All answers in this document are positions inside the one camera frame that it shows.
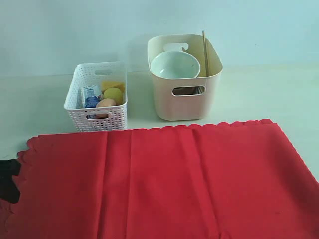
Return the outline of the blue white milk carton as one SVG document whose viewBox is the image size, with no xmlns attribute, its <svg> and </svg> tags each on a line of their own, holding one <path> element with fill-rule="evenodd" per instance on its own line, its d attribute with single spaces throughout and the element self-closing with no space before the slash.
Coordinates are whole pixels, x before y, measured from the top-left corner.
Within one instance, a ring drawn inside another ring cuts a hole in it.
<svg viewBox="0 0 319 239">
<path fill-rule="evenodd" d="M 82 87 L 80 89 L 83 108 L 95 108 L 102 100 L 102 91 L 98 85 Z"/>
</svg>

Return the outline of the brown egg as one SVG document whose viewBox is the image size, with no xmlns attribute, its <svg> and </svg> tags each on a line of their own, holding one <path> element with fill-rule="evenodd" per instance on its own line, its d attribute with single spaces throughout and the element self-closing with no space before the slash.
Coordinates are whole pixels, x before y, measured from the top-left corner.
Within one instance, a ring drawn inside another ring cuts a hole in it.
<svg viewBox="0 0 319 239">
<path fill-rule="evenodd" d="M 117 102 L 114 99 L 111 98 L 105 98 L 102 99 L 101 101 L 99 101 L 96 105 L 97 108 L 99 107 L 112 107 L 112 106 L 116 106 Z M 109 115 L 108 113 L 102 113 L 102 114 L 96 114 L 96 117 L 99 118 L 107 118 Z"/>
</svg>

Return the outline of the yellow cheese wedge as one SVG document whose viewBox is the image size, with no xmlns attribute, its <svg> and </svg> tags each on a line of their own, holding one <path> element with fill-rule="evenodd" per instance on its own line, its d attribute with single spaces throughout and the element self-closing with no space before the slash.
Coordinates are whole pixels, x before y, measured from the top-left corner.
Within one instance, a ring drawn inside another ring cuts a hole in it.
<svg viewBox="0 0 319 239">
<path fill-rule="evenodd" d="M 118 88 L 122 92 L 125 91 L 125 83 L 120 81 L 102 81 L 101 82 L 101 91 L 104 92 L 108 88 Z"/>
</svg>

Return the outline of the yellow lemon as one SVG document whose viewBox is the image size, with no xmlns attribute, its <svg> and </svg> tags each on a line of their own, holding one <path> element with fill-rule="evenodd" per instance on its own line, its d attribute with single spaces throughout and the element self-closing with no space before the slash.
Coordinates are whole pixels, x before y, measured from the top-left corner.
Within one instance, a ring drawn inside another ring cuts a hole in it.
<svg viewBox="0 0 319 239">
<path fill-rule="evenodd" d="M 110 87 L 106 89 L 103 93 L 104 99 L 113 99 L 118 105 L 123 103 L 123 97 L 123 92 L 116 87 Z"/>
</svg>

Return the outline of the pale green ceramic bowl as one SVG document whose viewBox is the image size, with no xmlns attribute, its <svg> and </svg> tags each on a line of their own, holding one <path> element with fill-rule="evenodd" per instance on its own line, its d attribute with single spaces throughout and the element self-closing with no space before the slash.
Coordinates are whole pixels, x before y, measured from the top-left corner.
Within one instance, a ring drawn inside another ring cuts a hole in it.
<svg viewBox="0 0 319 239">
<path fill-rule="evenodd" d="M 162 52 L 150 62 L 150 71 L 165 79 L 196 78 L 200 69 L 199 61 L 183 51 Z"/>
</svg>

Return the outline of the brown wooden plate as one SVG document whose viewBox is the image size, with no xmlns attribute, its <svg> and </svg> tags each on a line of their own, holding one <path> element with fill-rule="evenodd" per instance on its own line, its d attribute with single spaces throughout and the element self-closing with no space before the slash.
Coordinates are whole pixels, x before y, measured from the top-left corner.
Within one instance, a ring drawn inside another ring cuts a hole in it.
<svg viewBox="0 0 319 239">
<path fill-rule="evenodd" d="M 196 91 L 196 87 L 176 87 L 172 90 L 175 96 L 193 95 Z"/>
</svg>

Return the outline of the red scalloped table cloth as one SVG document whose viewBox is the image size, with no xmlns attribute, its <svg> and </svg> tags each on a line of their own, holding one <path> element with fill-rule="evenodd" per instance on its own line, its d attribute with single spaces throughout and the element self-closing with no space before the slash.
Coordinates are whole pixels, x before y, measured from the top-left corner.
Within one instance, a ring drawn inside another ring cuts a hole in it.
<svg viewBox="0 0 319 239">
<path fill-rule="evenodd" d="M 269 119 L 40 135 L 3 239 L 316 239 L 319 185 Z"/>
</svg>

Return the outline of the stainless steel cup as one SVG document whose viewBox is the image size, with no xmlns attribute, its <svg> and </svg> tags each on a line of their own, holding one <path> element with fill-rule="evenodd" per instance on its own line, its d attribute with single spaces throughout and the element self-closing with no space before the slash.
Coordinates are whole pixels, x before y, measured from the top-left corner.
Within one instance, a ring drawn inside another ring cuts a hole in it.
<svg viewBox="0 0 319 239">
<path fill-rule="evenodd" d="M 194 89 L 194 94 L 195 95 L 201 95 L 205 92 L 205 87 L 204 86 L 196 86 Z"/>
</svg>

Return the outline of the white perforated plastic basket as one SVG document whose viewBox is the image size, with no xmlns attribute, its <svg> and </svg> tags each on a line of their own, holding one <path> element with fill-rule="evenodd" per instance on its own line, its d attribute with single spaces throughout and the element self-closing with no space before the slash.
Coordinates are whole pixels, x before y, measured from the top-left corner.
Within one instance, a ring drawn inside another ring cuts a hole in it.
<svg viewBox="0 0 319 239">
<path fill-rule="evenodd" d="M 123 102 L 110 107 L 83 107 L 81 88 L 100 87 L 106 81 L 124 84 Z M 127 102 L 127 71 L 123 62 L 84 63 L 75 68 L 64 108 L 79 132 L 124 130 L 127 128 Z"/>
</svg>

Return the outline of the cream plastic bin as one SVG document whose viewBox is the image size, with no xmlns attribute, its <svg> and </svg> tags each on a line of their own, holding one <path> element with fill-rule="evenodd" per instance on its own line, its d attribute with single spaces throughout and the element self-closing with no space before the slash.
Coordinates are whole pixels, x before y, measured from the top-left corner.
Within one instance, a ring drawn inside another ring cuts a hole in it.
<svg viewBox="0 0 319 239">
<path fill-rule="evenodd" d="M 167 121 L 199 120 L 208 115 L 216 94 L 217 84 L 223 70 L 222 62 L 213 45 L 206 38 L 209 63 L 209 76 L 206 76 L 203 41 L 201 35 L 160 35 L 148 41 L 148 62 L 165 52 L 166 45 L 186 43 L 186 52 L 194 56 L 200 63 L 200 73 L 196 78 L 165 79 L 152 75 L 154 105 L 157 115 Z M 176 87 L 204 86 L 201 95 L 175 96 L 172 90 Z"/>
</svg>

